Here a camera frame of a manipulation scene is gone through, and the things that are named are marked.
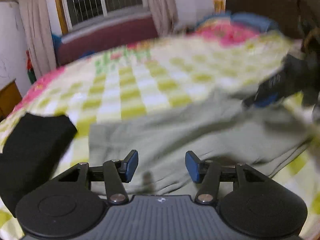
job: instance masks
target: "window frame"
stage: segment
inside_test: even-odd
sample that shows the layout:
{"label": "window frame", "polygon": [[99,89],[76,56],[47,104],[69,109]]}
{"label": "window frame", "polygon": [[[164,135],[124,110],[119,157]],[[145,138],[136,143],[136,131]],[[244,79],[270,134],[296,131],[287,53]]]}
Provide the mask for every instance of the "window frame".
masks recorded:
{"label": "window frame", "polygon": [[96,22],[97,18],[103,18],[103,20],[107,20],[108,18],[114,19],[115,17],[117,18],[117,17],[123,17],[125,15],[129,15],[130,12],[128,13],[128,11],[130,11],[130,8],[135,8],[132,10],[132,14],[136,13],[136,11],[137,11],[136,8],[142,8],[142,9],[148,8],[147,0],[142,0],[142,5],[128,6],[125,8],[121,8],[121,9],[118,9],[115,11],[108,12],[105,0],[100,0],[100,1],[101,1],[101,5],[102,5],[103,15],[99,15],[99,16],[90,18],[89,20],[85,20],[84,22],[80,22],[78,24],[72,25],[67,0],[62,0],[62,6],[63,6],[65,21],[66,21],[68,31],[71,32],[72,30],[78,30],[81,28],[82,25],[85,26],[85,25],[88,25],[88,23],[90,23],[90,22],[92,22],[92,23]]}

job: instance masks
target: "silver screw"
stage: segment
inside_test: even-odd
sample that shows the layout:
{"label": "silver screw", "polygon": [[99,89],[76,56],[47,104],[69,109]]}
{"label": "silver screw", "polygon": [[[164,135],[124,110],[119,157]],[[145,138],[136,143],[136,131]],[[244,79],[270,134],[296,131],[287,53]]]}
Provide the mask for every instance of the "silver screw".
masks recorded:
{"label": "silver screw", "polygon": [[213,200],[213,196],[210,194],[201,194],[198,196],[198,200],[202,203],[210,202]]}
{"label": "silver screw", "polygon": [[123,194],[113,194],[110,200],[114,203],[119,203],[125,200],[125,196]]}

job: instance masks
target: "wooden window trim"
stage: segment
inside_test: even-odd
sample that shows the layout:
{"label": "wooden window trim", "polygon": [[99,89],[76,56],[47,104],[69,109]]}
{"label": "wooden window trim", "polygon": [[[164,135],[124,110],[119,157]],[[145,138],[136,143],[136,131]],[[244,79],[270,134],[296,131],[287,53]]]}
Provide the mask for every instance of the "wooden window trim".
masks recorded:
{"label": "wooden window trim", "polygon": [[59,22],[60,22],[61,32],[62,32],[62,35],[65,35],[69,31],[68,31],[66,16],[64,14],[62,0],[55,0],[55,2],[56,2],[58,18],[59,18]]}

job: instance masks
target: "gray garment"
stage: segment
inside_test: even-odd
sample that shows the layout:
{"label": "gray garment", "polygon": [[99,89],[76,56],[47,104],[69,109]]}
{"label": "gray garment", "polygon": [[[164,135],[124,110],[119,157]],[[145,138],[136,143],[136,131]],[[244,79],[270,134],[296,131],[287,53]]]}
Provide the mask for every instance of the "gray garment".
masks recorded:
{"label": "gray garment", "polygon": [[[136,149],[139,165],[132,182],[124,185],[128,194],[194,197],[198,185],[192,183],[185,167],[188,150],[202,160],[217,160],[225,166],[245,162],[273,176],[307,147],[308,133],[283,106],[243,110],[241,99],[246,95],[216,90],[205,101],[183,108],[92,124],[90,166],[123,159]],[[104,184],[93,183],[92,191],[105,194]]]}

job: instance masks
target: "folded cloth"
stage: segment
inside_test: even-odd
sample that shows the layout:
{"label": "folded cloth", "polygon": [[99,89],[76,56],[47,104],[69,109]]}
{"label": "folded cloth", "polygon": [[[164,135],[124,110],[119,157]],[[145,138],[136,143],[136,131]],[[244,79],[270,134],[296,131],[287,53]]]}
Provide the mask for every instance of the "folded cloth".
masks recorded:
{"label": "folded cloth", "polygon": [[266,33],[271,30],[279,30],[278,23],[267,17],[254,13],[240,12],[232,14],[231,21],[253,27],[261,33]]}
{"label": "folded cloth", "polygon": [[[272,176],[305,150],[308,133],[283,106],[243,110],[241,102],[248,94],[250,90],[233,95],[216,90],[202,103],[184,108],[92,124],[90,166],[123,159],[136,149],[139,165],[132,181],[125,184],[129,194],[194,197],[197,187],[184,161],[188,150],[202,160],[217,160],[226,166],[244,162]],[[101,183],[92,183],[91,189],[105,194]]]}
{"label": "folded cloth", "polygon": [[24,195],[49,180],[76,132],[65,115],[19,120],[0,154],[0,196],[12,215]]}

